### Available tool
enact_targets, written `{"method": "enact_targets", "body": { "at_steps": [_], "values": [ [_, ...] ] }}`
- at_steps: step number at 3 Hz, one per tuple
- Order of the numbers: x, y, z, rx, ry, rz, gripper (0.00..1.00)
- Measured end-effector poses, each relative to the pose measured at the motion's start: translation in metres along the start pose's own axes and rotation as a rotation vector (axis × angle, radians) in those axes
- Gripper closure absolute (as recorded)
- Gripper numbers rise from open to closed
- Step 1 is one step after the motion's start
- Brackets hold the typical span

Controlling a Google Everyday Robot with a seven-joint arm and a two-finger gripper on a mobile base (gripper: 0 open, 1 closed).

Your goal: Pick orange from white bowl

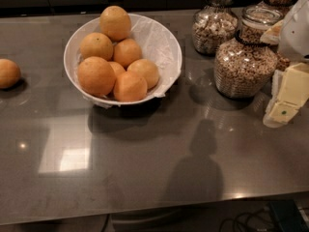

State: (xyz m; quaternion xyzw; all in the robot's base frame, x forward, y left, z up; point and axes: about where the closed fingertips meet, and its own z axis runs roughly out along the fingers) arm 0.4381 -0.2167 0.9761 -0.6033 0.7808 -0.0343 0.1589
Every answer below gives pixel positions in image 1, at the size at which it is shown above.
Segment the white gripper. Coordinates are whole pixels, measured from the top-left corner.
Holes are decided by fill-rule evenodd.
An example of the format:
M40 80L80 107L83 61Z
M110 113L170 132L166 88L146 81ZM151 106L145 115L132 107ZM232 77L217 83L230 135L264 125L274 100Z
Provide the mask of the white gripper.
M279 53L292 62L309 62L309 0L297 0L283 21L268 28L260 41L279 44ZM271 94L263 123L269 128L280 128L309 100L309 65L298 63L283 72L276 70Z

